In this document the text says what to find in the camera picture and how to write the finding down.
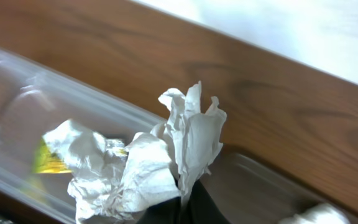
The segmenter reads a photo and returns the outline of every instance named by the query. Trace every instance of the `crumpled tissue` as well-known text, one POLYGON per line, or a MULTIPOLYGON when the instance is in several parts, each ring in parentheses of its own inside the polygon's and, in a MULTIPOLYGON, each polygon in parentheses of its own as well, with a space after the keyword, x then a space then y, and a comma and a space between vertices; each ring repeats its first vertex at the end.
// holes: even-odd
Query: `crumpled tissue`
POLYGON ((109 150, 109 139, 72 120, 47 132, 44 141, 73 171, 67 191, 76 199, 77 223, 93 215, 131 220, 133 212, 180 196, 168 146, 149 133, 136 134, 124 148, 128 157, 109 150))
POLYGON ((205 173, 222 149, 219 142, 226 113, 218 108, 219 100, 213 96, 212 105, 201 113, 201 82, 189 88, 186 96, 171 88, 158 100, 170 111, 166 123, 151 131, 168 144, 168 153, 175 163, 171 172, 178 179, 182 205, 190 199, 194 183, 205 173))
POLYGON ((302 215, 287 218, 278 224, 350 224, 345 214, 330 204, 318 205, 302 215))

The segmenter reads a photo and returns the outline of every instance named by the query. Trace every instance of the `clear plastic tray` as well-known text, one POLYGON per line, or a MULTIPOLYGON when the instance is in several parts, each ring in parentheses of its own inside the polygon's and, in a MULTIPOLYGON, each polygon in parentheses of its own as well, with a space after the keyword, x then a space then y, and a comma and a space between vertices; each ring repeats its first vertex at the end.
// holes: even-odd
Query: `clear plastic tray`
POLYGON ((72 118, 130 141, 162 118, 84 83, 0 50, 0 191, 63 223, 75 223, 71 174, 35 174, 40 139, 72 118))

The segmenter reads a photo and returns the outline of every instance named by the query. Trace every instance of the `yellow object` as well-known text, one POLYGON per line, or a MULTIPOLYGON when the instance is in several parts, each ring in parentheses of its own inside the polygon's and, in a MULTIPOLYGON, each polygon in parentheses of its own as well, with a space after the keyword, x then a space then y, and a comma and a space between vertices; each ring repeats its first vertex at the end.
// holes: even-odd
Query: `yellow object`
POLYGON ((38 174, 64 174, 71 173, 59 157, 49 151, 42 139, 37 155, 35 156, 34 172, 38 174))

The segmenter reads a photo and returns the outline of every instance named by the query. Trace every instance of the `crumpled white paper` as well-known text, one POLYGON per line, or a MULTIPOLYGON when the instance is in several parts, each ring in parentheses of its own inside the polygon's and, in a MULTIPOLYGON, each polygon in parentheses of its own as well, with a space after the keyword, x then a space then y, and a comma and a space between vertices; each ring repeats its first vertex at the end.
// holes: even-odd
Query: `crumpled white paper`
POLYGON ((219 100, 212 97, 212 105, 201 113, 201 82, 189 88, 185 96, 171 88, 158 100, 170 111, 166 123, 153 128, 152 134, 168 144, 169 155, 175 161, 171 172, 178 179, 182 205, 189 201, 194 183, 205 173, 222 149, 219 142, 226 113, 218 108, 219 100))
POLYGON ((330 204, 318 205, 302 215, 287 218, 278 224, 350 224, 345 214, 330 204))
POLYGON ((106 150, 108 139, 72 120, 46 133, 44 141, 73 171, 67 191, 76 199, 77 223, 93 215, 130 220, 133 212, 180 196, 168 146, 149 133, 137 133, 124 148, 127 159, 106 150))

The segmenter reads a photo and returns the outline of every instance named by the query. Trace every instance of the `brown wood grain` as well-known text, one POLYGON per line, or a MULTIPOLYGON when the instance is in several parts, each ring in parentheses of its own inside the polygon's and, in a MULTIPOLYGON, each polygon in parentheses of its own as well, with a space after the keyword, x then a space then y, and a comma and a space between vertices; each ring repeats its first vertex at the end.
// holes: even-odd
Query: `brown wood grain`
POLYGON ((356 85, 127 1, 0 0, 0 46, 163 117, 201 80, 225 143, 358 213, 356 85))

